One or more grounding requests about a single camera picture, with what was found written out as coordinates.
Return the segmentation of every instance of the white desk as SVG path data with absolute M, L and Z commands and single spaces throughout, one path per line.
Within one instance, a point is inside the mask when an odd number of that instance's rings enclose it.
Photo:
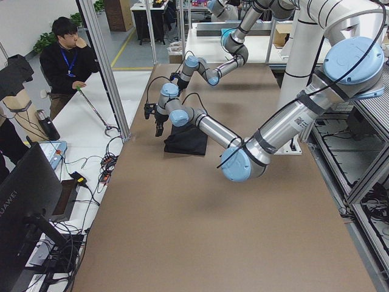
M 223 50 L 221 46 L 220 36 L 197 36 L 196 29 L 197 24 L 193 23 L 193 28 L 188 32 L 188 39 L 185 46 L 186 52 L 192 51 L 196 56 L 205 58 L 208 63 L 224 63 L 227 59 L 231 59 L 231 55 Z M 265 63 L 269 40 L 269 36 L 245 37 L 244 45 L 249 50 L 248 63 Z M 330 48 L 330 44 L 325 41 L 318 59 L 319 63 L 323 62 Z M 287 59 L 281 57 L 280 51 L 281 49 L 277 49 L 272 45 L 270 64 L 286 64 Z
M 142 98 L 147 81 L 151 72 L 114 72 L 115 81 L 119 89 L 120 98 L 125 110 L 128 125 L 133 122 L 135 112 L 137 111 L 140 99 Z M 86 81 L 87 87 L 82 88 L 85 96 L 96 107 L 99 114 L 110 125 L 116 125 L 114 115 L 109 104 L 105 89 L 99 73 L 92 74 Z M 87 180 L 87 185 L 94 191 L 98 185 L 98 177 L 100 174 L 100 161 L 106 151 L 106 145 L 111 140 L 104 134 L 105 126 L 101 120 L 93 112 L 92 108 L 87 104 L 80 93 L 76 93 L 70 102 L 53 120 L 55 127 L 61 135 L 60 140 L 67 142 L 67 150 L 65 152 L 65 164 L 59 164 L 55 170 L 59 179 L 70 179 L 67 173 L 78 172 Z M 118 136 L 116 130 L 110 132 L 111 136 Z M 109 151 L 115 155 L 119 155 L 123 147 L 120 138 L 114 139 L 109 145 Z M 83 168 L 81 166 L 85 159 L 92 155 L 99 157 L 91 157 Z M 94 198 L 101 202 L 107 187 L 102 184 L 98 187 L 98 192 L 94 193 Z M 89 201 L 91 193 L 88 189 L 81 187 L 78 190 L 77 200 Z M 63 222 L 68 226 L 89 228 L 96 216 L 98 206 L 88 203 L 76 202 L 69 221 Z M 70 227 L 72 233 L 77 233 L 77 230 Z M 56 274 L 55 277 L 66 277 L 67 274 Z M 59 282 L 50 286 L 51 292 L 62 292 L 66 286 L 66 281 Z
M 128 125 L 133 121 L 149 76 L 150 72 L 114 72 Z M 86 84 L 81 89 L 85 96 L 106 123 L 116 125 L 100 74 L 92 74 Z M 111 139 L 104 134 L 105 126 L 80 93 L 73 96 L 53 122 L 61 135 L 60 139 L 65 140 L 68 147 L 101 147 Z M 110 134 L 117 136 L 118 132 L 112 130 Z

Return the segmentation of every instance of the man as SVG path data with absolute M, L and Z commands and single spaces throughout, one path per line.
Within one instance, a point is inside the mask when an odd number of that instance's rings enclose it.
M 9 175 L 3 155 L 16 164 L 29 148 L 19 138 L 13 124 L 4 116 L 0 107 L 0 184 Z
M 56 43 L 45 47 L 40 55 L 46 80 L 52 87 L 50 117 L 54 117 L 70 101 L 77 87 L 85 87 L 85 81 L 98 71 L 93 50 L 78 37 L 76 25 L 66 17 L 54 21 L 52 32 Z

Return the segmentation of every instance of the black jacket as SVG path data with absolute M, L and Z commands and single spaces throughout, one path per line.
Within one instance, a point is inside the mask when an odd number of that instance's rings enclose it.
M 77 58 L 71 70 L 71 74 L 74 74 L 75 77 L 70 77 L 67 75 L 69 67 L 61 53 L 60 45 L 53 43 L 43 49 L 40 55 L 40 62 L 44 75 L 52 87 L 52 93 L 74 94 L 76 92 L 76 90 L 72 89 L 74 81 L 85 82 L 93 72 L 98 71 L 94 52 L 89 46 L 82 49 L 79 47 L 71 50 L 64 49 L 69 64 L 72 63 L 76 51 L 78 52 Z

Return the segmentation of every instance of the man's hand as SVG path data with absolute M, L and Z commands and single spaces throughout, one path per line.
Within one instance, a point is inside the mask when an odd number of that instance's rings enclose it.
M 77 87 L 85 87 L 86 84 L 82 81 L 74 81 L 73 84 L 72 84 L 72 88 L 73 89 L 77 89 Z
M 83 47 L 86 47 L 86 42 L 84 39 L 79 37 L 79 38 L 77 38 L 77 41 L 75 41 L 75 45 L 77 47 L 79 47 L 80 49 L 82 49 Z

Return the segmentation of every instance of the cardboard box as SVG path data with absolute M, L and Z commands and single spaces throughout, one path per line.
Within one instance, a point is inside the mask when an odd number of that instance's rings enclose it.
M 133 27 L 129 1 L 103 0 L 108 26 L 112 32 L 126 32 Z
M 170 64 L 181 64 L 182 55 L 169 55 L 169 63 Z
M 273 43 L 276 47 L 283 47 L 285 45 L 285 38 L 292 31 L 291 23 L 279 23 L 275 26 L 275 33 Z
M 181 64 L 182 63 L 182 46 L 178 42 L 171 43 L 167 48 L 169 55 L 170 64 Z

